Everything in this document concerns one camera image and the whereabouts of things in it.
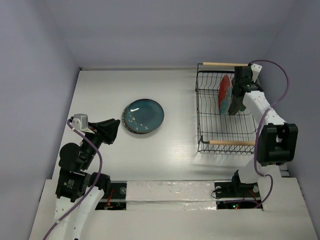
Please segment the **blue white floral plate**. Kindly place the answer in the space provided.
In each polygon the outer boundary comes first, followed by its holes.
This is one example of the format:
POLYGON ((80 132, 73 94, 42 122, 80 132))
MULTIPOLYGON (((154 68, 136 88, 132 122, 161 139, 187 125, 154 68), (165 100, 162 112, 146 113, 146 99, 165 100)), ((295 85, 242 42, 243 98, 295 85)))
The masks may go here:
POLYGON ((127 105, 121 115, 121 122, 126 130, 133 134, 148 134, 150 128, 142 123, 138 123, 136 117, 132 114, 130 105, 127 105))

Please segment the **grey deer snowflake plate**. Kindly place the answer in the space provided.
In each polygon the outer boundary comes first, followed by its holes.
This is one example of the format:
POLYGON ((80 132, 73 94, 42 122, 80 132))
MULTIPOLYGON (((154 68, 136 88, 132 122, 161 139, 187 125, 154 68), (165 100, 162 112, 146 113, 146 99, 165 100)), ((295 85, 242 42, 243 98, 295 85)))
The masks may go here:
POLYGON ((235 77, 231 80, 231 84, 232 84, 232 94, 231 94, 232 100, 231 100, 228 113, 231 116, 234 116, 238 112, 244 112, 246 110, 246 107, 243 105, 243 96, 241 95, 242 90, 239 87, 239 85, 236 83, 235 77))

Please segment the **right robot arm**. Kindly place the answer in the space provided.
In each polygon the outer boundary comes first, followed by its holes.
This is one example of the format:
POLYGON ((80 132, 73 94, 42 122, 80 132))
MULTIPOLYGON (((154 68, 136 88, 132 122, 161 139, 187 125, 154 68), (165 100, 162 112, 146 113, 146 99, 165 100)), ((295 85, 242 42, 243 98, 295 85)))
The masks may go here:
POLYGON ((287 123, 274 109, 283 97, 270 104, 266 99, 257 78, 262 66, 249 63, 234 68, 232 82, 232 99, 228 110, 230 115, 245 106, 258 122, 254 140, 254 154, 244 167, 237 170, 230 183, 230 190, 235 196, 242 196, 260 180, 270 179, 270 187, 260 202, 264 203, 271 195, 274 178, 271 174, 273 166, 280 166, 293 160, 296 150, 298 127, 287 123))

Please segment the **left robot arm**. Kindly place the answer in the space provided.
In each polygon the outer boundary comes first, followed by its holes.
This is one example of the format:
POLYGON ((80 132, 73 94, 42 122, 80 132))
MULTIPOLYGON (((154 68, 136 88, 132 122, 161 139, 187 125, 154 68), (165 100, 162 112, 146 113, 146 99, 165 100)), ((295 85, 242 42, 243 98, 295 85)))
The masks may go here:
POLYGON ((67 120, 66 125, 82 140, 60 149, 54 224, 45 235, 47 239, 81 239, 98 202, 110 194, 111 180, 102 173, 99 148, 114 143, 120 123, 114 118, 91 123, 86 114, 67 120))

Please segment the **teal blue plate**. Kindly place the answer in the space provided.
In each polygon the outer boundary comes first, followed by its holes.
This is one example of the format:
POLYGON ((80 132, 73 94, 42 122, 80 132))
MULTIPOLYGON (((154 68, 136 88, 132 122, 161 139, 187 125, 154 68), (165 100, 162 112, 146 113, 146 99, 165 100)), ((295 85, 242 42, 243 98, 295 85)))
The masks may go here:
POLYGON ((164 109, 153 99, 141 98, 129 105, 131 113, 136 117, 137 122, 150 128, 149 133, 157 130, 164 121, 164 109))

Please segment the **red teal flower plate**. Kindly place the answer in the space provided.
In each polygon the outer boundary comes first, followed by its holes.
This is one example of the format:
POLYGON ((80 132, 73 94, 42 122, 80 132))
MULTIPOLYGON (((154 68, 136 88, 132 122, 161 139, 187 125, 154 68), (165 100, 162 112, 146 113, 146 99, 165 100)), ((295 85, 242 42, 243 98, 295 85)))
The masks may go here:
POLYGON ((221 115, 226 115, 232 102, 232 81, 228 75, 224 75, 218 90, 218 108, 221 115))

